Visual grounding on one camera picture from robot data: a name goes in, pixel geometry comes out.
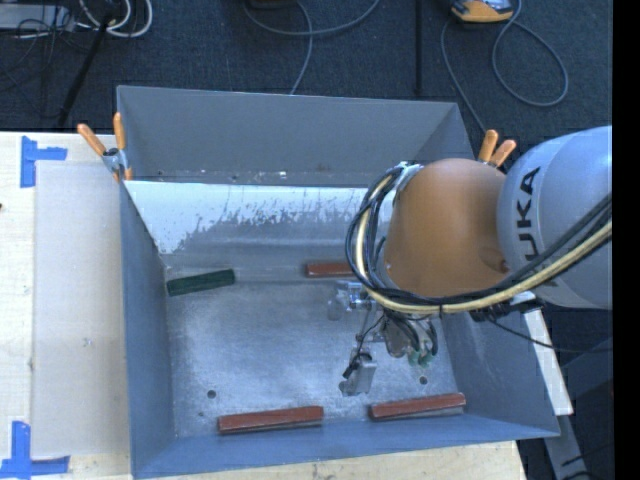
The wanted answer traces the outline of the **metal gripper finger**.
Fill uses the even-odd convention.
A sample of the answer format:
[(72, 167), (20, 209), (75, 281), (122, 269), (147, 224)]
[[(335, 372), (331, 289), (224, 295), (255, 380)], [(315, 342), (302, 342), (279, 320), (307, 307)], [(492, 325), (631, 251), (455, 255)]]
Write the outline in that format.
[(337, 281), (334, 294), (328, 300), (327, 318), (338, 321), (347, 313), (369, 313), (372, 308), (372, 299), (360, 282)]
[(339, 389), (343, 396), (356, 396), (370, 391), (378, 363), (369, 350), (354, 349), (342, 374)]

